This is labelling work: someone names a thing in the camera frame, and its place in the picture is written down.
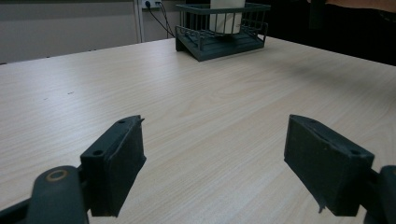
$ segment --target wall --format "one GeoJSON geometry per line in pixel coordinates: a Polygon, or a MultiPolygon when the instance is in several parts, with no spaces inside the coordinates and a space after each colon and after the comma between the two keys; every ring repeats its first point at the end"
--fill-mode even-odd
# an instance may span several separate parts
{"type": "MultiPolygon", "coordinates": [[[[164,1],[171,26],[178,23],[175,4],[164,1]]],[[[166,38],[147,11],[136,17],[136,2],[1,4],[0,63],[12,63],[166,38]]],[[[154,15],[164,23],[160,10],[154,15]]]]}

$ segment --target cable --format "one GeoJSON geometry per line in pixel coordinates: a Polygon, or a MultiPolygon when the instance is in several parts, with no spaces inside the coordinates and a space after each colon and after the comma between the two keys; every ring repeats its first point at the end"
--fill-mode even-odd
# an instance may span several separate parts
{"type": "Polygon", "coordinates": [[[163,12],[163,16],[165,17],[166,27],[169,29],[169,31],[171,32],[171,34],[172,34],[173,36],[175,36],[174,33],[172,32],[172,27],[171,27],[171,25],[169,24],[168,17],[167,17],[167,15],[166,15],[165,6],[164,6],[163,3],[161,3],[161,2],[160,2],[159,4],[160,4],[160,7],[161,7],[161,11],[163,12]]]}
{"type": "Polygon", "coordinates": [[[154,17],[154,19],[161,25],[161,27],[166,31],[166,33],[170,34],[172,37],[175,37],[172,33],[170,33],[168,31],[168,29],[166,29],[163,24],[157,19],[157,17],[154,16],[154,14],[152,14],[151,11],[151,3],[149,1],[146,1],[146,7],[148,8],[149,13],[151,14],[152,17],[154,17]]]}

